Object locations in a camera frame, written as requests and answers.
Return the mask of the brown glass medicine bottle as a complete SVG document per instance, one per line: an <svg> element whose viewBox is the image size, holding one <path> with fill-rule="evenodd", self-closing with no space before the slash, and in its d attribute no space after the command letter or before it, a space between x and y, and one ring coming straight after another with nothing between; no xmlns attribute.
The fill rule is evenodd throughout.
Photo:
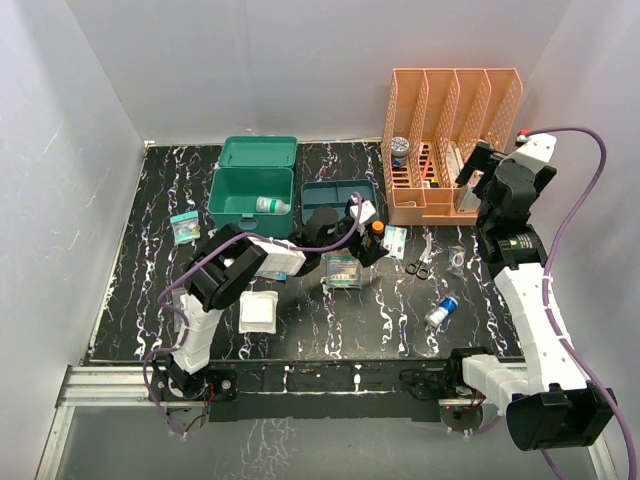
<svg viewBox="0 0 640 480"><path fill-rule="evenodd" d="M367 226L368 248L371 251L378 251L383 247L385 224L380 220L375 220Z"/></svg>

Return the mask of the rubber gloves clear package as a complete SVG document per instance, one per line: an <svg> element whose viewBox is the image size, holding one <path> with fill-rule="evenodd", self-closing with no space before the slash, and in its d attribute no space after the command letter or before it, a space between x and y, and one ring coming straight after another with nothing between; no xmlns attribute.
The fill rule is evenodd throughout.
<svg viewBox="0 0 640 480"><path fill-rule="evenodd" d="M323 283L328 289L359 290L362 287L359 261L348 252L327 254Z"/></svg>

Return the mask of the white grey device box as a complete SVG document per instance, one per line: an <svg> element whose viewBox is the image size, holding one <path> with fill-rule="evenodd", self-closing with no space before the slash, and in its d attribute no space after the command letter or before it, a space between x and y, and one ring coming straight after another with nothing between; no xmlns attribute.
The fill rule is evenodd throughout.
<svg viewBox="0 0 640 480"><path fill-rule="evenodd" d="M480 199L474 193L474 189L482 179L482 173L475 171L469 181L460 188L458 198L455 203L455 210L459 214L475 213L480 206Z"/></svg>

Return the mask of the blue mask package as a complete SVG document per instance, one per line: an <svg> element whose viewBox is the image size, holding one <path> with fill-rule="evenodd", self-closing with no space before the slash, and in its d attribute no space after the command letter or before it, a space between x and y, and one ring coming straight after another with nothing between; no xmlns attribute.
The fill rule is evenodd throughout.
<svg viewBox="0 0 640 480"><path fill-rule="evenodd" d="M259 271L256 273L258 277L273 280L273 281L286 281L288 275L283 272L267 272L267 271Z"/></svg>

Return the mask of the blue white bandage roll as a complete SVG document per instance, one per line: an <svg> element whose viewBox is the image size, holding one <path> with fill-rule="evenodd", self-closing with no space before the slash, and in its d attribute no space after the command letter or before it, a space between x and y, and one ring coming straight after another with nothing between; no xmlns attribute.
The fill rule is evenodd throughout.
<svg viewBox="0 0 640 480"><path fill-rule="evenodd" d="M425 316L426 323L432 328L437 328L453 314L453 312L458 308L458 305L458 300L454 296L445 297Z"/></svg>

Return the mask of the white plastic medicine bottle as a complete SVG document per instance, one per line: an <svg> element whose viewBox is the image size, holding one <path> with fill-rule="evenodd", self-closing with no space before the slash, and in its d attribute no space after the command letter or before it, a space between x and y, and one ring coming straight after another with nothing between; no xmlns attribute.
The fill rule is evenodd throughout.
<svg viewBox="0 0 640 480"><path fill-rule="evenodd" d="M258 213L284 215L290 212L291 205L278 198L259 196L256 200Z"/></svg>

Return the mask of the green medicine kit box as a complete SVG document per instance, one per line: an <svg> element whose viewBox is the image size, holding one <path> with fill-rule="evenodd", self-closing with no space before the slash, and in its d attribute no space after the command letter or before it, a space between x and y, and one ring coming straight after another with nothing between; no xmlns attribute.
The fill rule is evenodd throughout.
<svg viewBox="0 0 640 480"><path fill-rule="evenodd" d="M222 148L207 210L220 229L235 224L243 231L282 239L293 229L297 139L293 136L232 136ZM291 205L284 215L258 213L259 196Z"/></svg>

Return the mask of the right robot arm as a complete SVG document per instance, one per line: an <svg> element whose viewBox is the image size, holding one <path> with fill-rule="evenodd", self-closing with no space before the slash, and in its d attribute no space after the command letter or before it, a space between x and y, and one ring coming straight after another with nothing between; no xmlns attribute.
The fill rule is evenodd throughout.
<svg viewBox="0 0 640 480"><path fill-rule="evenodd" d="M506 155L481 141L456 180L464 185L482 174L474 188L479 250L511 313L526 371L517 374L482 349L460 349L445 381L457 396L477 390L493 403L522 451L591 446L613 416L566 350L571 339L549 291L548 256L529 223L531 206L556 174L549 164L555 145L555 137L535 134Z"/></svg>

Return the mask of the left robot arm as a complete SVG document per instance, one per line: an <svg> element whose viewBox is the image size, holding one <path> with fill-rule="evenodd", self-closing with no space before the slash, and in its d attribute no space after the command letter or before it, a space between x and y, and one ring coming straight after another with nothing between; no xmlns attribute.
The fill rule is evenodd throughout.
<svg viewBox="0 0 640 480"><path fill-rule="evenodd" d="M166 362L166 384L186 399L200 396L206 387L211 344L224 311L241 304L241 330L258 326L275 330L277 294L252 294L249 283L258 276L282 274L300 277L318 267L323 255L346 250L362 267L388 254L383 241L386 226L371 202L350 200L344 216L320 206L311 218L285 239L244 231L236 224L222 227L194 255L184 274L160 295L176 288L185 292L170 305L182 320L175 346L152 354Z"/></svg>

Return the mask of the white tube packages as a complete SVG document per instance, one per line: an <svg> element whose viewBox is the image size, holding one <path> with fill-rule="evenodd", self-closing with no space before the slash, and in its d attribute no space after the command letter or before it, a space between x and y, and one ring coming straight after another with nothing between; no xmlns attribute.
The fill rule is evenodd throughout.
<svg viewBox="0 0 640 480"><path fill-rule="evenodd" d="M464 167L464 162L462 160L460 150L455 145L454 142L450 142L447 147L446 167L447 167L447 172L451 182L451 186L457 187L458 183L456 182L456 180L462 168Z"/></svg>

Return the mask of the orange file organizer rack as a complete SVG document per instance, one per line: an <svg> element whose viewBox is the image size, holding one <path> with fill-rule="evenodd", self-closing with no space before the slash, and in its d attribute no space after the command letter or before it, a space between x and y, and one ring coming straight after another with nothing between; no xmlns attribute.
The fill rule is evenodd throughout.
<svg viewBox="0 0 640 480"><path fill-rule="evenodd" d="M461 187L446 167L450 142L463 162L479 140L499 151L511 134L523 84L514 68L396 68L381 142L389 221L394 226L470 226L459 214ZM406 165L391 165L391 139L410 142Z"/></svg>

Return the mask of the dark teal divider tray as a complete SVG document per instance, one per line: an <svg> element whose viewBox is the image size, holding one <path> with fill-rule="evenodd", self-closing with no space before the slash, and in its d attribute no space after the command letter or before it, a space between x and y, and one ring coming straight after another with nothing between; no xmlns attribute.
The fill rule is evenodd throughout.
<svg viewBox="0 0 640 480"><path fill-rule="evenodd" d="M313 211L322 205L331 206L342 217L346 204L354 191L358 192L364 201L370 201L374 208L378 209L376 188L368 179L331 180L303 184L300 197L302 224L305 225L311 218ZM380 219L378 210L375 219Z"/></svg>

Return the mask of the blue lid round jar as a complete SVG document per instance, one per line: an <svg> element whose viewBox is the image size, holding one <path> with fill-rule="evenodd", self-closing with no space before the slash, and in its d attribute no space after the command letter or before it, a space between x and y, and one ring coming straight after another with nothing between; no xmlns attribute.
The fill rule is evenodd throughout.
<svg viewBox="0 0 640 480"><path fill-rule="evenodd" d="M406 165L410 153L410 142L402 136L391 139L391 165L393 168L402 168Z"/></svg>

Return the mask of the white gauze pad package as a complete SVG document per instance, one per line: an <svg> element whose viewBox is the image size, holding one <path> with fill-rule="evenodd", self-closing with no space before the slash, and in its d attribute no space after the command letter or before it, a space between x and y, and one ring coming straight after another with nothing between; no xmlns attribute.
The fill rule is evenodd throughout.
<svg viewBox="0 0 640 480"><path fill-rule="evenodd" d="M277 303L276 291L243 292L240 296L239 333L275 334Z"/></svg>

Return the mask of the small teal zip bag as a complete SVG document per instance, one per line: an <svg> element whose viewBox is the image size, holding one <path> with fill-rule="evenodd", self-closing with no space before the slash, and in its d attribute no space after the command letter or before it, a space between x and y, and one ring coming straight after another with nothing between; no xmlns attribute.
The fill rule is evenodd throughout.
<svg viewBox="0 0 640 480"><path fill-rule="evenodd" d="M183 245L200 238L199 214L190 211L170 218L176 245Z"/></svg>

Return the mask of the clear bag blue items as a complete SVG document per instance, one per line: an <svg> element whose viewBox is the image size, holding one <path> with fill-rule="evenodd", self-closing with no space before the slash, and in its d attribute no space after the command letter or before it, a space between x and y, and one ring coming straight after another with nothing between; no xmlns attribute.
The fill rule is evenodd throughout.
<svg viewBox="0 0 640 480"><path fill-rule="evenodd" d="M182 296L185 294L186 290L182 287L176 288L172 291L171 293L171 303L172 305L176 308L179 309L181 312L184 311L184 307L183 307L183 303L182 303ZM175 333L179 333L183 324L183 318L180 314L178 314L177 312L175 312L173 314L174 318L174 332Z"/></svg>

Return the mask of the black handled scissors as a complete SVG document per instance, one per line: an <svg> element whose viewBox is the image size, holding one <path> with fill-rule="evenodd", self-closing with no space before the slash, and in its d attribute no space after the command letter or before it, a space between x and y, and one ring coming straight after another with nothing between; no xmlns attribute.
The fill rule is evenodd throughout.
<svg viewBox="0 0 640 480"><path fill-rule="evenodd" d="M420 280L426 280L429 276L428 261L431 254L431 247L426 246L417 260L409 262L405 266L405 272Z"/></svg>

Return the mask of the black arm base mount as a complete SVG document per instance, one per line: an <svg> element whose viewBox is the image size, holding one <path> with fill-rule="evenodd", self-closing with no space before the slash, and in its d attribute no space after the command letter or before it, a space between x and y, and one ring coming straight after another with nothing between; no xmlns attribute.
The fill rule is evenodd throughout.
<svg viewBox="0 0 640 480"><path fill-rule="evenodd" d="M257 419L438 421L483 418L490 400L463 385L451 360L212 360L201 395L183 398L165 380L166 356L143 364L148 397L165 415L200 409L208 422Z"/></svg>

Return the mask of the aluminium frame rail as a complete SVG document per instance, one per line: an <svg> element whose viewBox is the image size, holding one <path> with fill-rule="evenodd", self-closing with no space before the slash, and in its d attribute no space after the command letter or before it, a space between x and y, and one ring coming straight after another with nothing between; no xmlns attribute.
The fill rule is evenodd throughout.
<svg viewBox="0 0 640 480"><path fill-rule="evenodd" d="M68 368L37 478L56 476L76 408L159 406L171 415L201 410L199 423L265 418L406 418L431 422L452 416L448 429L467 437L489 431L482 409L493 405L480 387L462 380L448 360L215 360L189 377L170 376L165 360L147 367Z"/></svg>

